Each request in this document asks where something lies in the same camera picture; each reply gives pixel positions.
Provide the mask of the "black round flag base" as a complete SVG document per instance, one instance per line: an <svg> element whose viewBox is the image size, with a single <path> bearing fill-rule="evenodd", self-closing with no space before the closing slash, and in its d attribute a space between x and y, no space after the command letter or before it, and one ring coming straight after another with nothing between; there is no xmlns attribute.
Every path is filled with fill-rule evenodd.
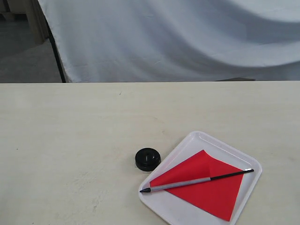
<svg viewBox="0 0 300 225"><path fill-rule="evenodd" d="M159 152L153 148L140 149L135 155L135 165L144 172L155 170L161 163Z"/></svg>

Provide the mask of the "white backdrop cloth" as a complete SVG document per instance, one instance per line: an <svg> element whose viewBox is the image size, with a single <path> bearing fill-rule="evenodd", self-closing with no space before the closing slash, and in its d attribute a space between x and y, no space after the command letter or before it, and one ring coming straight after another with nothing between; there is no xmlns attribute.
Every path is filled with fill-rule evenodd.
<svg viewBox="0 0 300 225"><path fill-rule="evenodd" d="M297 0L42 0L70 82L300 78Z"/></svg>

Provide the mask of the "black backdrop stand pole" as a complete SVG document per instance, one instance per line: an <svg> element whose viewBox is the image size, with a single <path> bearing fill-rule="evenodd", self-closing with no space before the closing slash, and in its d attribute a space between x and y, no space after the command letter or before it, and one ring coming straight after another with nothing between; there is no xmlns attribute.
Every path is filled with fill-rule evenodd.
<svg viewBox="0 0 300 225"><path fill-rule="evenodd" d="M58 68L58 71L59 71L59 74L60 74L61 81L62 81L62 83L66 83L67 81L66 81L66 78L65 78L65 75L64 75L63 66L62 66L62 63L60 61L59 52L58 52L53 34L51 32L49 24L48 23L46 23L46 24L47 24L47 29L48 29L48 33L49 33L49 41L51 43L51 47L52 47L52 50L53 50L53 54L54 54L54 57L55 57L55 61L56 61L56 64L57 64L57 68Z"/></svg>

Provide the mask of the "wooden furniture in background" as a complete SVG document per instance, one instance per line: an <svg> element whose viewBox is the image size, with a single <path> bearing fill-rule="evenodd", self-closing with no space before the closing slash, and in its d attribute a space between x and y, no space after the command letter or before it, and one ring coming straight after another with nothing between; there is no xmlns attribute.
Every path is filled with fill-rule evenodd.
<svg viewBox="0 0 300 225"><path fill-rule="evenodd" d="M18 15L26 15L36 44L43 44L49 38L46 19L37 0L0 0L0 15L6 21L16 20Z"/></svg>

